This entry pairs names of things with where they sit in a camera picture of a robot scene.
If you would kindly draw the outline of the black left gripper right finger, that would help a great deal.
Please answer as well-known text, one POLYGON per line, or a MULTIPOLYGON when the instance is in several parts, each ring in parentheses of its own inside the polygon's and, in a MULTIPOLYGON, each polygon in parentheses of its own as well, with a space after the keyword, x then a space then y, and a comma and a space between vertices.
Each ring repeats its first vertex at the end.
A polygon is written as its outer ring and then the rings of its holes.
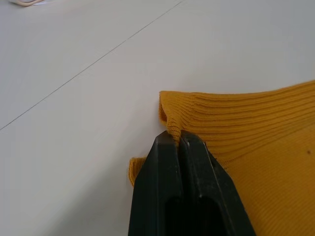
POLYGON ((179 163, 189 236, 253 236, 233 180, 197 135, 183 131, 179 163))

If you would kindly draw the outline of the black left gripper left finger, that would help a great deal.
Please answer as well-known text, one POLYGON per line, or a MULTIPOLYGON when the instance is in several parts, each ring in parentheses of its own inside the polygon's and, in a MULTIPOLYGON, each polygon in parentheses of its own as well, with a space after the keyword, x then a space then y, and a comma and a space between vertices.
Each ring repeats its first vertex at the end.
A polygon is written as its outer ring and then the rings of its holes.
POLYGON ((175 141, 159 134, 136 177, 128 235, 180 236, 183 186, 175 141))

